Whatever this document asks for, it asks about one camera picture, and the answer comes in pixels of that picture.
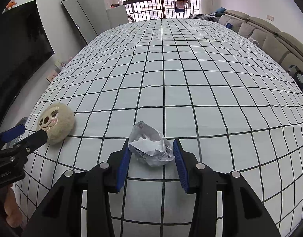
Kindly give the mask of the person left hand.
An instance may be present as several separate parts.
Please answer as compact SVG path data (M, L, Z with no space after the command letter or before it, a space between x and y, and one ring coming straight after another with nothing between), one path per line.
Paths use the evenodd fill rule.
M16 202L12 183L0 189L0 200L4 205L8 225L12 228L19 227L22 224L23 216Z

